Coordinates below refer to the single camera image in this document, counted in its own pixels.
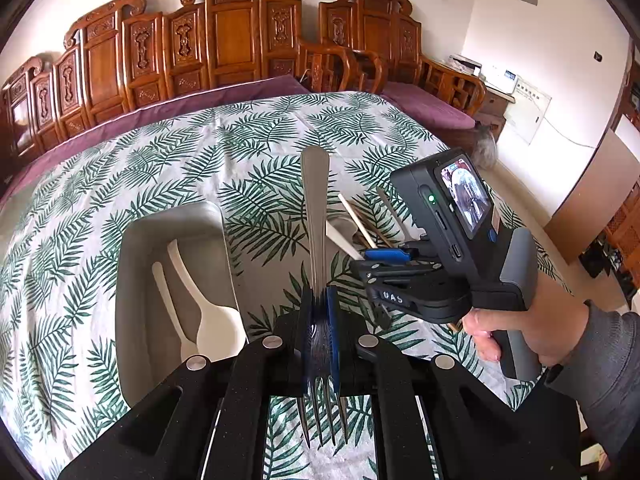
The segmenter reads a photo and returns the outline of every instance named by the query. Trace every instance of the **device screen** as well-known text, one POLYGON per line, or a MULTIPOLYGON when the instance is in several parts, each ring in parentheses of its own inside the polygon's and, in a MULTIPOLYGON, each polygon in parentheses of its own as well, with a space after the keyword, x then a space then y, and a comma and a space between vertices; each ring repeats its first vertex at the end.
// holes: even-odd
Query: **device screen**
POLYGON ((449 189, 462 218, 475 234, 491 209, 491 201, 484 186, 475 176, 469 163, 462 157, 441 170, 444 184, 449 189))

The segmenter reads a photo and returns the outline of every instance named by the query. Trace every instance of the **hand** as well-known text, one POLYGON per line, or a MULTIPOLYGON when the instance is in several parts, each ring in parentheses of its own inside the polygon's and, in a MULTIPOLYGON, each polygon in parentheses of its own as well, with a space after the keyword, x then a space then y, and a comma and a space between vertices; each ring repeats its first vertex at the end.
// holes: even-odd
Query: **hand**
POLYGON ((589 308, 544 272, 538 272, 536 293, 526 312, 473 308, 462 318, 465 332, 474 337, 478 355, 500 360, 500 346, 492 330, 521 330, 527 345, 545 366, 557 365, 575 348, 589 320, 589 308))

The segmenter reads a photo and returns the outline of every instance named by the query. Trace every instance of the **gray sleeve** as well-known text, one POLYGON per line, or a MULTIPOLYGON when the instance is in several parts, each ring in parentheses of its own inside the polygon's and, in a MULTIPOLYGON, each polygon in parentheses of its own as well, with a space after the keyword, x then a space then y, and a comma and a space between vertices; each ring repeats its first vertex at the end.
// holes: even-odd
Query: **gray sleeve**
POLYGON ((582 338, 546 385, 577 400, 593 436, 615 458, 640 418, 640 317, 587 305, 582 338))

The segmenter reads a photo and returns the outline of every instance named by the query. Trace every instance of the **metal screw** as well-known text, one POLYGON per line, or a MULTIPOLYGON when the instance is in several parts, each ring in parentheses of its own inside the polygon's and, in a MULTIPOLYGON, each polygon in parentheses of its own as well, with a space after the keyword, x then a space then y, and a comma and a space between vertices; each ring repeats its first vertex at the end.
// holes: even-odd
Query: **metal screw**
POLYGON ((364 348, 373 348, 378 345, 378 338, 373 334, 361 335, 358 338, 358 344, 364 348))
POLYGON ((207 366, 207 360, 201 355, 192 355, 187 359, 187 368, 193 372, 202 370, 207 366))
POLYGON ((453 360, 453 357, 448 355, 439 355, 435 359, 436 366, 441 368, 442 370, 451 370, 456 362, 453 360))
POLYGON ((278 348, 282 345, 282 338, 277 335, 268 335, 262 340, 262 346, 265 348, 278 348))

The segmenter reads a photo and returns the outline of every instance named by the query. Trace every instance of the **wire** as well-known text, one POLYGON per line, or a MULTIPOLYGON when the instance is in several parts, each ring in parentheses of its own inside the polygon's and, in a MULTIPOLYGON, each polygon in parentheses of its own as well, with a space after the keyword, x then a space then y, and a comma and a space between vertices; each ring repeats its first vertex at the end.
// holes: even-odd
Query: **wire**
POLYGON ((583 148, 591 148, 592 150, 595 150, 596 147, 595 146, 590 146, 588 144, 581 144, 580 142, 575 142, 575 140, 570 139, 569 137, 567 137, 565 134, 563 134, 560 130, 558 130, 555 126, 553 126, 553 124, 551 124, 551 122, 549 121, 549 119, 547 119, 546 117, 542 118, 543 121, 546 121, 548 123, 549 126, 551 126, 556 132, 558 132, 558 135, 561 136, 563 139, 568 140, 569 142, 575 144, 576 146, 582 146, 583 148))

